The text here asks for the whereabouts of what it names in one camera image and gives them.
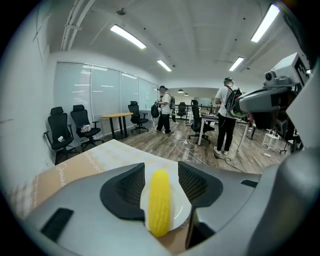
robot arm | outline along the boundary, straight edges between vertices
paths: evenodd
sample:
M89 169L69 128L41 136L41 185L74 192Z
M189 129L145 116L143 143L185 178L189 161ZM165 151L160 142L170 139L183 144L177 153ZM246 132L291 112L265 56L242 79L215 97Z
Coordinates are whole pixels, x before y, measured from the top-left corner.
M306 67L298 53L294 53L265 73L263 88L237 98L233 111L252 113L258 129L274 129L288 140L293 135L294 125L286 109L308 79Z

corn cob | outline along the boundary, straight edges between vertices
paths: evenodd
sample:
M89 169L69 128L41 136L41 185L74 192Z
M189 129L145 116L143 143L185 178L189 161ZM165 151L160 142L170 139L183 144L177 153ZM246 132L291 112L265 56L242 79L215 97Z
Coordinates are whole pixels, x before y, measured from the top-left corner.
M150 182L148 222L150 232L157 238L164 236L170 227L170 180L164 170L156 170Z

man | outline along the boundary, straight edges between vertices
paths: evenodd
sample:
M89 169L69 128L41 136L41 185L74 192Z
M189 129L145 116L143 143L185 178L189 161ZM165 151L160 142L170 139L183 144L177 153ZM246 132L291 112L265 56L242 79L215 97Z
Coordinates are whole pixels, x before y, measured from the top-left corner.
M161 107L160 115L159 115L159 122L158 126L155 129L156 132L161 132L162 127L164 126L164 134L171 133L170 130L170 94L166 92L166 87L161 85L159 88L160 91L160 98L162 99L157 102L158 105Z
M222 145L224 143L225 135L225 145L223 154L227 155L229 152L229 148L232 142L234 128L236 125L236 118L232 117L227 113L225 104L227 102L228 96L233 90L238 89L234 85L234 81L232 78L227 77L223 81L223 87L220 88L215 96L215 104L221 105L219 112L218 112L218 118L219 118L219 134L218 134L218 142L217 146L214 147L214 152L216 154L221 154Z

white plate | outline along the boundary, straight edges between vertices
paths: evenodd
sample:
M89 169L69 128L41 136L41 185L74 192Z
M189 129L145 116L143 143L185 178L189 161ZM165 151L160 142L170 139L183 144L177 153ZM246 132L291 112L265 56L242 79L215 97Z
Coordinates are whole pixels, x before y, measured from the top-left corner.
M148 218L149 194L150 183L146 183L141 193L140 208L144 210L145 227L147 230L150 230ZM191 204L179 182L170 180L170 195L171 208L169 231L180 227L186 221L191 211Z

black pants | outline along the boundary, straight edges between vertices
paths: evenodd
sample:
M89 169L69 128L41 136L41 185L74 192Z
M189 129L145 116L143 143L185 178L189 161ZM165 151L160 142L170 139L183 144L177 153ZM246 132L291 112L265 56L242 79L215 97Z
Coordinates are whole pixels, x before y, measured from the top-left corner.
M171 133L171 130L170 130L170 114L162 114L162 113L160 113L158 127L156 129L158 131L161 131L163 126L164 126L166 134Z
M221 150L222 145L224 143L225 135L226 135L224 151L229 151L237 120L233 118L224 117L221 114L218 114L218 117L219 117L219 135L218 135L218 144L216 146L216 150L219 150L219 151Z

